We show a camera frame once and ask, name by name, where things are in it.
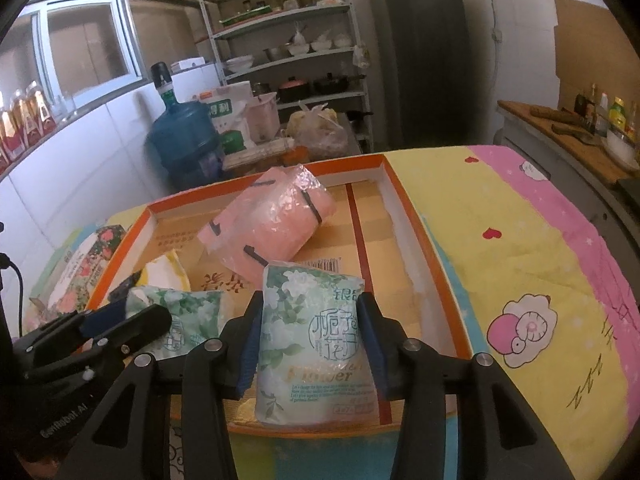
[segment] wooden plank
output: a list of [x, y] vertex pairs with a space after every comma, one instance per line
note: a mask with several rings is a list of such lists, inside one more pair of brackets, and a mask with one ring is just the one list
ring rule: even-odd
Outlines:
[[498, 101], [498, 106], [530, 124], [547, 137], [553, 139], [559, 146], [567, 150], [593, 173], [605, 186], [613, 187], [623, 178], [633, 178], [635, 175], [620, 168], [607, 152], [600, 146], [587, 146], [572, 136], [559, 136], [551, 130], [553, 121], [533, 117], [530, 105], [513, 101]]

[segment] power outlet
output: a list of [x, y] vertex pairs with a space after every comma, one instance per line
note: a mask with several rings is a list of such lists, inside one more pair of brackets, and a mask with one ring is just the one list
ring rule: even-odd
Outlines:
[[494, 28], [491, 31], [491, 38], [495, 43], [502, 43], [502, 31], [499, 28]]

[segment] blue water bottle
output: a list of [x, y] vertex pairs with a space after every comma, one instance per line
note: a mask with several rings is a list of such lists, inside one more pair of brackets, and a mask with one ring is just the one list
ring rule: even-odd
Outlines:
[[154, 121], [147, 140], [158, 152], [171, 183], [182, 191], [221, 180], [225, 154], [206, 105], [177, 101], [166, 63], [153, 65], [151, 75], [166, 110]]

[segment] refrigerator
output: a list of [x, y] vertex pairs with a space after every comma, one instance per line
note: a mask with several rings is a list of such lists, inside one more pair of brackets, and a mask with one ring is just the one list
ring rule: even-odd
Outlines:
[[392, 149], [468, 144], [473, 123], [462, 0], [370, 0]]

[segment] electrical wire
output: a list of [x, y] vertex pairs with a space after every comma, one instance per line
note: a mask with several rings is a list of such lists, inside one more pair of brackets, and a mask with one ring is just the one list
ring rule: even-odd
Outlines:
[[495, 12], [495, 0], [491, 0], [491, 10], [494, 15], [494, 28], [492, 30], [492, 38], [494, 40], [494, 74], [491, 77], [491, 84], [489, 85], [489, 95], [491, 95], [491, 90], [494, 89], [496, 81], [498, 79], [498, 41], [495, 38], [495, 33], [498, 28], [498, 17]]
[[22, 337], [22, 299], [24, 298], [24, 282], [18, 266], [9, 260], [9, 267], [11, 267], [18, 276], [18, 284], [20, 285], [20, 297], [18, 298], [18, 335]]

